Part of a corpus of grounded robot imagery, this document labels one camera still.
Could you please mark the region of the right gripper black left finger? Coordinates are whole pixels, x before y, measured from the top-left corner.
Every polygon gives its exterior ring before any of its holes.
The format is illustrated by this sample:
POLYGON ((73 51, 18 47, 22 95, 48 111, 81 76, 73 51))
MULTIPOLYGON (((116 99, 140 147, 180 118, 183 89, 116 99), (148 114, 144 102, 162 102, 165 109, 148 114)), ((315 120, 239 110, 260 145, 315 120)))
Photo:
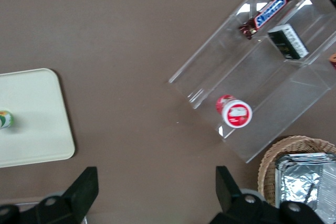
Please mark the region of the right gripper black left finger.
POLYGON ((37 205, 37 222, 81 223, 98 192, 98 170, 87 167, 62 195, 52 195, 37 205))

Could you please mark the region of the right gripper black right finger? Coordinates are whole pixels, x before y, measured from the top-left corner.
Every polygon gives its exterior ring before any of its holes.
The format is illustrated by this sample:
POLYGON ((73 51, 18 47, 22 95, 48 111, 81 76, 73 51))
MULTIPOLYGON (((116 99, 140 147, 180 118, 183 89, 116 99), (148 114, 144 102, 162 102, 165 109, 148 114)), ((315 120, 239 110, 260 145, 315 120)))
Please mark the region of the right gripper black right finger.
POLYGON ((256 195, 242 193, 226 166, 216 167, 216 195, 222 211, 210 224, 261 223, 263 202, 256 195))

